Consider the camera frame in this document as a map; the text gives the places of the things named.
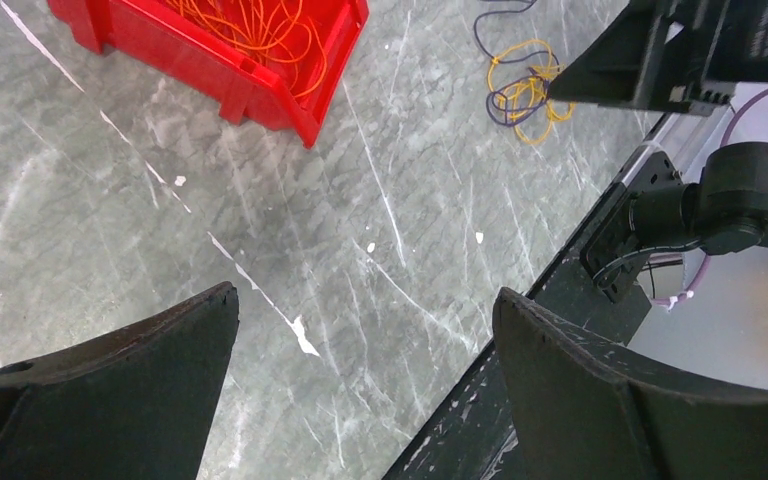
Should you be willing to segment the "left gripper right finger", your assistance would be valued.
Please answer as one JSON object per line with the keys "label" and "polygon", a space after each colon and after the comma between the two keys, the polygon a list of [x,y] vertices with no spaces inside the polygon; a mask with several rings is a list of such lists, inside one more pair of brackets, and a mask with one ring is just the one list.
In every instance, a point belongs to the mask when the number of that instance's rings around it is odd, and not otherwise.
{"label": "left gripper right finger", "polygon": [[493,335],[526,479],[768,479],[768,390],[691,373],[509,289]]}

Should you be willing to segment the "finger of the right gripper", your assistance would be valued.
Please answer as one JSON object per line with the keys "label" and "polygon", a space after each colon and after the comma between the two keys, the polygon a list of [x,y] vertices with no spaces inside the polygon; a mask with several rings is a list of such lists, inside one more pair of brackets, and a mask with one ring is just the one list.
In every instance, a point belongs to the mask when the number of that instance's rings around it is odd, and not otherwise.
{"label": "finger of the right gripper", "polygon": [[629,101],[643,57],[643,27],[621,13],[549,86],[553,100],[620,105]]}

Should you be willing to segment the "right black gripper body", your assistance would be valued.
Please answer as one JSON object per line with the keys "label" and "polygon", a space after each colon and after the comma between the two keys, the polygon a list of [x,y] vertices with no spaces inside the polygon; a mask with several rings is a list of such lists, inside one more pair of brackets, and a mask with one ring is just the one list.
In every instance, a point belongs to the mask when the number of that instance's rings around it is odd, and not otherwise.
{"label": "right black gripper body", "polygon": [[624,17],[643,30],[632,109],[706,115],[768,84],[768,1],[632,1]]}

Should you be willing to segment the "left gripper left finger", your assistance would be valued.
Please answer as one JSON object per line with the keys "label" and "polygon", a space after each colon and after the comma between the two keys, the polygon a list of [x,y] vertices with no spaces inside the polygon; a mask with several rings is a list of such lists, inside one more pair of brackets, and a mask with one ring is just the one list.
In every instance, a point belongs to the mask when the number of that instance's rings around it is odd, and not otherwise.
{"label": "left gripper left finger", "polygon": [[0,479],[193,479],[239,327],[217,284],[161,313],[0,368]]}

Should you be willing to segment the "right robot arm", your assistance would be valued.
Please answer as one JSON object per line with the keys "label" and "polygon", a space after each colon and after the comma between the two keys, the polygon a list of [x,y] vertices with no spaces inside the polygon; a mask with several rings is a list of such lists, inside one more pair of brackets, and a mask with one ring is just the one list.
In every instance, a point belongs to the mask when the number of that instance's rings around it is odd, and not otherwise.
{"label": "right robot arm", "polygon": [[[708,116],[741,82],[768,83],[768,1],[631,1],[551,83],[551,99]],[[768,142],[711,153],[700,180],[636,198],[645,247],[768,248]]]}

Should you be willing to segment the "right red plastic bin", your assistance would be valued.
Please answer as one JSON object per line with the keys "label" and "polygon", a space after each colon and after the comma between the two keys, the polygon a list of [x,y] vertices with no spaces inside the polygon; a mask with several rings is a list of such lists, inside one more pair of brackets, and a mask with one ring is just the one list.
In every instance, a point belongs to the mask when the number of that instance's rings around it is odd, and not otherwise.
{"label": "right red plastic bin", "polygon": [[125,53],[218,101],[231,124],[312,148],[369,18],[364,1],[51,1],[75,41]]}

